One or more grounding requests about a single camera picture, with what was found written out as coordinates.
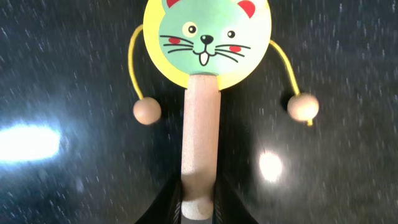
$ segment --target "cat tongue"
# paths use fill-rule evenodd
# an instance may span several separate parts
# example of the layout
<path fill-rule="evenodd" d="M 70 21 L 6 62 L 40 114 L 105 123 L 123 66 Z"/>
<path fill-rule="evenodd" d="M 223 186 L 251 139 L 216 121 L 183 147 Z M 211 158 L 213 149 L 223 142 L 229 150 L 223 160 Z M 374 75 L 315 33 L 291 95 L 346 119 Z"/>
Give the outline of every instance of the cat tongue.
<path fill-rule="evenodd" d="M 207 65 L 207 62 L 209 61 L 209 54 L 206 52 L 203 52 L 202 54 L 200 54 L 199 61 L 200 61 L 201 65 L 203 65 L 203 66 Z"/>

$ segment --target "toy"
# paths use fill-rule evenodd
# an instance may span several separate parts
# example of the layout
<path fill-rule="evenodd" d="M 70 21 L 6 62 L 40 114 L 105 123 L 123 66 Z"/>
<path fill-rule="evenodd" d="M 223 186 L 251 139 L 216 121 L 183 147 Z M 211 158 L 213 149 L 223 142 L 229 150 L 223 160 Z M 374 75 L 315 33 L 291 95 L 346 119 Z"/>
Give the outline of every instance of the toy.
<path fill-rule="evenodd" d="M 142 30 L 155 66 L 187 89 L 181 210 L 189 219 L 207 219 L 213 214 L 220 90 L 245 79 L 271 45 L 284 61 L 295 92 L 288 105 L 291 117 L 311 126 L 318 101 L 312 95 L 300 94 L 286 54 L 271 40 L 271 12 L 266 0 L 149 0 L 144 24 L 134 32 L 129 47 L 129 72 L 140 98 L 134 105 L 134 116 L 142 124 L 160 118 L 159 104 L 143 98 L 134 74 L 134 44 Z"/>

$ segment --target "cat face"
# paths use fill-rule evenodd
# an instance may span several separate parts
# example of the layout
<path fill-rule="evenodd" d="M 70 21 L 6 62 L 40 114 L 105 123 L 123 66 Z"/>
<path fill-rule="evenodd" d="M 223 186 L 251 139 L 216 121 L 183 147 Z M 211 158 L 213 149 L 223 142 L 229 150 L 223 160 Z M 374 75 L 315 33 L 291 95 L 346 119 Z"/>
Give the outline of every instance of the cat face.
<path fill-rule="evenodd" d="M 162 5 L 160 48 L 180 71 L 223 75 L 264 56 L 270 32 L 262 30 L 261 10 L 252 1 L 162 0 Z"/>

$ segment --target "black pupil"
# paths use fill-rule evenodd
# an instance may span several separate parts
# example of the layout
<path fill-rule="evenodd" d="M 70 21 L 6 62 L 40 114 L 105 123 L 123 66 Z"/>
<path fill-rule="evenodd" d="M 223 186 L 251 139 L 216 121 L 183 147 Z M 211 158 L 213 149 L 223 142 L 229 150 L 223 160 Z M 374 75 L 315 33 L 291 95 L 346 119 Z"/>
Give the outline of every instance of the black pupil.
<path fill-rule="evenodd" d="M 197 28 L 196 28 L 195 26 L 190 26 L 190 27 L 188 28 L 188 31 L 189 31 L 191 34 L 194 34 L 194 33 L 197 31 Z"/>
<path fill-rule="evenodd" d="M 229 31 L 229 32 L 228 32 L 228 37 L 234 38 L 234 37 L 235 37 L 235 32 Z"/>

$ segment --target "cat eye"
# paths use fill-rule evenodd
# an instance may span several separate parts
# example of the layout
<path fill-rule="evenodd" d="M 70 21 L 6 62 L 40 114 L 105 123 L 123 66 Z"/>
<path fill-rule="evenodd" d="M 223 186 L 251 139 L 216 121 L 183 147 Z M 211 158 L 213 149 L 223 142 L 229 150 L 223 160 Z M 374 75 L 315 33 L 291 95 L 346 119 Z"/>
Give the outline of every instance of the cat eye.
<path fill-rule="evenodd" d="M 229 32 L 228 32 L 228 37 L 229 37 L 229 38 L 234 38 L 234 37 L 235 37 L 235 32 L 229 31 Z"/>
<path fill-rule="evenodd" d="M 198 27 L 194 22 L 187 22 L 182 27 L 182 33 L 186 37 L 194 37 L 197 34 Z"/>

